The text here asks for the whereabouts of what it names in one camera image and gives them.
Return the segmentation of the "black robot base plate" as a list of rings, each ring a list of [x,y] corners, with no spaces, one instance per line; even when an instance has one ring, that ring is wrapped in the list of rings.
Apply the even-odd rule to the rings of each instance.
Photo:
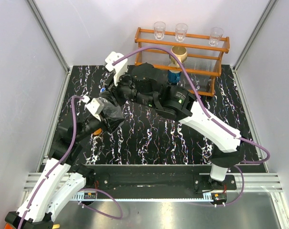
[[[213,181],[209,165],[87,166],[86,188],[98,188],[116,199],[192,199],[208,191],[236,191],[235,177]]]

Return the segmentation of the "clear plastic bottle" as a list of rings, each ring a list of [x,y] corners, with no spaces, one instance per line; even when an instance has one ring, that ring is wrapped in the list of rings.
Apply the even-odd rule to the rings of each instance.
[[[102,117],[104,118],[105,116],[110,116],[110,117],[123,117],[124,115],[122,113],[121,107],[120,106],[105,106],[103,111],[102,111]]]

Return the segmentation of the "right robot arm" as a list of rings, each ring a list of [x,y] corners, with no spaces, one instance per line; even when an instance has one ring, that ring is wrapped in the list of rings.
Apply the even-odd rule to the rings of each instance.
[[[126,65],[107,63],[105,69],[113,76],[106,82],[102,95],[112,103],[122,106],[129,101],[150,107],[157,115],[186,125],[212,141],[215,148],[208,183],[214,189],[225,184],[227,170],[243,159],[238,129],[201,107],[201,100],[187,89],[168,84],[163,71],[152,64],[136,66],[130,73]]]

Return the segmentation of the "orange juice bottle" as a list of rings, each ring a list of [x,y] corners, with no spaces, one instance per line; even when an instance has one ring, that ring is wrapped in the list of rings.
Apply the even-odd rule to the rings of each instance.
[[[92,133],[92,135],[99,135],[102,133],[102,129],[99,128],[98,130],[96,130],[95,132]]]

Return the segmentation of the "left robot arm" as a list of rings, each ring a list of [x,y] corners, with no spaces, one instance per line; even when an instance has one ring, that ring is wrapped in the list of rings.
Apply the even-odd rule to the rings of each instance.
[[[7,229],[50,229],[66,204],[75,194],[82,193],[78,199],[84,207],[87,201],[97,197],[99,182],[95,172],[84,165],[75,165],[82,149],[80,141],[93,133],[114,132],[124,117],[101,115],[77,122],[60,132],[59,139],[52,146],[44,170],[29,196],[16,211],[5,217]]]

